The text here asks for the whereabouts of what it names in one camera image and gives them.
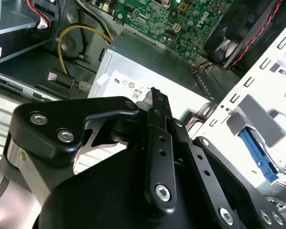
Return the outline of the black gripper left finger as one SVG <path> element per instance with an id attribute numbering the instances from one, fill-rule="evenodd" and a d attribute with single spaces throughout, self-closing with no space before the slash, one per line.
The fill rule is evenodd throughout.
<path id="1" fill-rule="evenodd" d="M 40 203 L 67 179 L 125 150 L 129 143 L 95 144 L 92 121 L 143 112 L 172 118 L 168 98 L 152 88 L 142 105 L 123 96 L 23 104 L 12 115 L 7 160 L 23 175 Z"/>

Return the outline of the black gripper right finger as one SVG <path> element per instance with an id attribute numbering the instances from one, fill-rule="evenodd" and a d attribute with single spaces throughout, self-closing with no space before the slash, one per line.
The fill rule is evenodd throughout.
<path id="1" fill-rule="evenodd" d="M 169 121 L 177 152 L 202 195 L 202 218 L 211 229 L 285 229 L 286 220 L 253 185 L 204 138 L 192 140 L 177 119 Z"/>

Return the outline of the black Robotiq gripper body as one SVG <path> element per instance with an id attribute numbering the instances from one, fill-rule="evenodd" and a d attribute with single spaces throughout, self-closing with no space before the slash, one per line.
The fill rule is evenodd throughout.
<path id="1" fill-rule="evenodd" d="M 169 118 L 143 112 L 92 121 L 97 146 L 129 146 L 59 184 L 46 199 L 40 229 L 210 229 L 202 195 L 169 131 Z"/>

